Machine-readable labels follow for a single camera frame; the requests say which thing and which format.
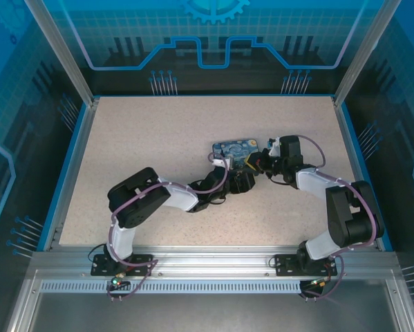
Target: metal corner post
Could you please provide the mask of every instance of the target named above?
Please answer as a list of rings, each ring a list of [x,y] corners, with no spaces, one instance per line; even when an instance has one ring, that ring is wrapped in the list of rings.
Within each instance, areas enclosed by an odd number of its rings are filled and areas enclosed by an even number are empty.
[[[24,0],[82,100],[91,107],[93,94],[42,0]]]
[[[384,3],[366,33],[359,50],[354,56],[354,59],[348,67],[344,78],[342,78],[342,81],[337,88],[335,93],[335,103],[337,107],[341,106],[342,102],[344,102],[346,96],[350,92],[362,68],[365,66],[365,63],[368,61],[368,58],[376,47],[377,42],[384,33],[389,21],[393,18],[394,12],[399,6],[400,1],[401,0],[384,0]]]

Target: enclosure floor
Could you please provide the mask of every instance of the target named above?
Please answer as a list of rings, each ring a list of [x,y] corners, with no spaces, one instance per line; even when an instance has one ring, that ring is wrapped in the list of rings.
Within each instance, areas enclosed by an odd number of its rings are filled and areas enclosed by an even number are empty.
[[[88,246],[107,240],[107,192],[144,167],[173,182],[204,178],[214,142],[303,134],[327,157],[324,171],[353,179],[330,97],[207,96],[103,97],[59,243]],[[316,148],[301,141],[305,163],[318,165]],[[134,243],[155,246],[293,245],[326,229],[326,204],[313,195],[275,185],[264,175],[245,194],[190,214],[161,207],[137,229]]]

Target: beige work surface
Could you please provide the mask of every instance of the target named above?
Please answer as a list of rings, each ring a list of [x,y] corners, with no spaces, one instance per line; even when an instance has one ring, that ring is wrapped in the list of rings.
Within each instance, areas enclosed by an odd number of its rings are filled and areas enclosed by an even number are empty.
[[[103,97],[68,209],[60,244],[107,240],[107,192],[144,167],[173,182],[204,178],[214,142],[303,134],[327,157],[323,171],[353,179],[330,97]],[[305,163],[321,157],[301,140]],[[326,204],[313,195],[275,185],[264,175],[245,194],[190,214],[161,207],[138,226],[134,244],[158,246],[293,245],[326,229]]]

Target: enclosure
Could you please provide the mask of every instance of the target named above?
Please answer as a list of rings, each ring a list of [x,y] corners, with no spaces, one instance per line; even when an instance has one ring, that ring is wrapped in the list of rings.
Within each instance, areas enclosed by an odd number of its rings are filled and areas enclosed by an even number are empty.
[[[144,167],[191,183],[211,146],[296,134],[371,184],[386,226],[342,254],[331,297],[270,264],[327,228],[325,204],[259,175],[141,224],[134,253],[159,262],[112,303],[89,252],[114,185]],[[0,331],[114,326],[414,331],[414,0],[0,0]]]

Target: gear graphic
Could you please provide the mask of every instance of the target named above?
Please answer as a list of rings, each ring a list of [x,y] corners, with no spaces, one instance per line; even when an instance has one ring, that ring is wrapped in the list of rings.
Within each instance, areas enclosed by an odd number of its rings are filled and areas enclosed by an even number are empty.
[[[248,6],[250,0],[181,0],[185,14],[193,15],[202,23],[217,21],[225,23],[226,19],[234,19],[236,13],[243,12],[243,6]]]
[[[25,21],[26,10],[23,0],[0,0],[0,22],[11,34],[18,35]]]

